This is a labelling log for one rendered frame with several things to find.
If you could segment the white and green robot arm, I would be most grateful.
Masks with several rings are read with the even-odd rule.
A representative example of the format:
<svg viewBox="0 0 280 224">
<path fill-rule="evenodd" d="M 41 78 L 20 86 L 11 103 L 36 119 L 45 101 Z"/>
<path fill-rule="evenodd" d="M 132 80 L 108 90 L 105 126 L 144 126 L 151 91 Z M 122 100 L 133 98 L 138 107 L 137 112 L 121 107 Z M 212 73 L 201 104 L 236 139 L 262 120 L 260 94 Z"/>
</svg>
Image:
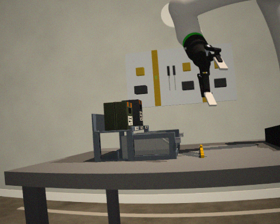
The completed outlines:
<svg viewBox="0 0 280 224">
<path fill-rule="evenodd" d="M 199 25 L 198 15 L 222 6 L 249 0 L 170 0 L 168 10 L 174 23 L 178 42 L 189 59 L 196 44 L 208 45 Z M 280 0 L 256 0 L 274 42 L 280 69 Z M 192 59 L 191 59 L 192 60 Z"/>
</svg>

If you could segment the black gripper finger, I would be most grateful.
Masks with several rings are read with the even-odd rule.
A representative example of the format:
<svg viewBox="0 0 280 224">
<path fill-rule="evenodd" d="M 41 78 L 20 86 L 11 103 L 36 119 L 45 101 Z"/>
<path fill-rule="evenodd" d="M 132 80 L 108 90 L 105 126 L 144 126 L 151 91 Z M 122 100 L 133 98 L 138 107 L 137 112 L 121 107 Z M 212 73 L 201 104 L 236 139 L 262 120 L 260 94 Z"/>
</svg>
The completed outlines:
<svg viewBox="0 0 280 224">
<path fill-rule="evenodd" d="M 199 64 L 200 74 L 197 74 L 200 86 L 201 96 L 206 98 L 206 101 L 209 106 L 217 106 L 216 101 L 213 98 L 212 92 L 210 92 L 210 81 L 209 75 L 210 71 L 207 74 L 203 74 L 202 72 L 202 64 Z"/>
<path fill-rule="evenodd" d="M 215 48 L 211 45 L 204 45 L 206 57 L 200 58 L 200 61 L 215 61 L 216 65 L 218 66 L 219 70 L 228 70 L 227 65 L 221 58 L 220 52 L 221 48 Z M 214 52 L 214 54 L 211 54 L 208 56 L 209 51 Z"/>
</svg>

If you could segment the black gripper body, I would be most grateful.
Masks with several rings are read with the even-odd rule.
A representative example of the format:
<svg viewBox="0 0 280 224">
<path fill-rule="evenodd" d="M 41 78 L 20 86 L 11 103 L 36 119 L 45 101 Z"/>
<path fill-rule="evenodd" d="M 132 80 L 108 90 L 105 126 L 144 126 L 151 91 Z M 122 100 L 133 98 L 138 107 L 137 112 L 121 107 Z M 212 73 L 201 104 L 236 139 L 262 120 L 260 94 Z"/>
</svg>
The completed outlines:
<svg viewBox="0 0 280 224">
<path fill-rule="evenodd" d="M 206 52 L 204 44 L 196 44 L 190 49 L 190 57 L 193 63 L 199 67 L 202 64 L 202 72 L 208 72 L 210 70 L 211 61 L 200 62 L 200 58 L 205 57 Z"/>
</svg>

